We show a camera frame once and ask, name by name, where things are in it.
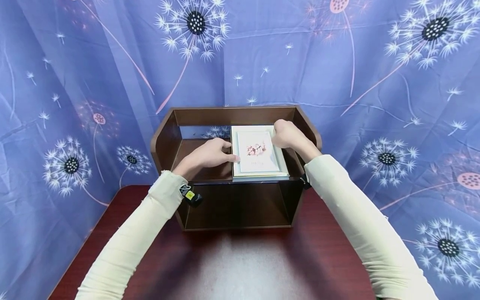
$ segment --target blue curtain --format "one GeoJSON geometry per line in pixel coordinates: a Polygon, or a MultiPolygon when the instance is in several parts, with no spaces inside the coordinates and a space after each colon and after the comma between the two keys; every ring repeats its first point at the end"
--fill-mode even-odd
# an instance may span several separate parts
{"type": "Polygon", "coordinates": [[[479,0],[0,2],[0,299],[46,299],[115,192],[153,183],[169,107],[285,104],[439,298],[480,299],[479,31],[479,0]]]}

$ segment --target yellow label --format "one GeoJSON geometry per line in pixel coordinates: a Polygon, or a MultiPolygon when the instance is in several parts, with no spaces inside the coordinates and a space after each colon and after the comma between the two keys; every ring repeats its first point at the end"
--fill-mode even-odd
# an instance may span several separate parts
{"type": "Polygon", "coordinates": [[[187,197],[188,200],[191,200],[195,196],[195,193],[192,191],[188,191],[185,197],[187,197]]]}

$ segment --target white card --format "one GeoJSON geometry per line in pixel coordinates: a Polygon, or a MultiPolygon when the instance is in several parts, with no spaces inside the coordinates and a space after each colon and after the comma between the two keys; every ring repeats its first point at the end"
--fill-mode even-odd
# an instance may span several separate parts
{"type": "Polygon", "coordinates": [[[238,132],[240,172],[279,172],[270,132],[238,132]]]}

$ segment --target cream long sleeve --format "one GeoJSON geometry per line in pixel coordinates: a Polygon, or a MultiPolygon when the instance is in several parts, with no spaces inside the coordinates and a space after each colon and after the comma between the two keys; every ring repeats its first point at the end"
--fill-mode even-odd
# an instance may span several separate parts
{"type": "Polygon", "coordinates": [[[181,203],[187,181],[162,172],[148,195],[103,248],[78,288],[77,300],[119,300],[130,277],[181,203]]]}
{"type": "Polygon", "coordinates": [[[377,297],[438,300],[402,239],[333,157],[318,156],[305,170],[360,257],[377,297]]]}
{"type": "MultiPolygon", "coordinates": [[[[377,297],[438,300],[401,238],[333,157],[316,157],[305,169],[362,260],[377,297]]],[[[185,183],[181,176],[162,173],[95,260],[77,300],[122,299],[136,267],[180,205],[178,188],[185,183]]]]}

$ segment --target table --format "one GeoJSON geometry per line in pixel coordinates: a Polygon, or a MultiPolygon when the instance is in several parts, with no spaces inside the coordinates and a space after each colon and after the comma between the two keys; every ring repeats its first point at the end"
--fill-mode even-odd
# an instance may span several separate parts
{"type": "MultiPolygon", "coordinates": [[[[74,299],[109,238],[147,195],[122,188],[99,220],[51,300],[74,299]]],[[[293,228],[182,232],[175,218],[131,278],[130,300],[372,300],[360,259],[328,208],[310,189],[293,228]]]]}

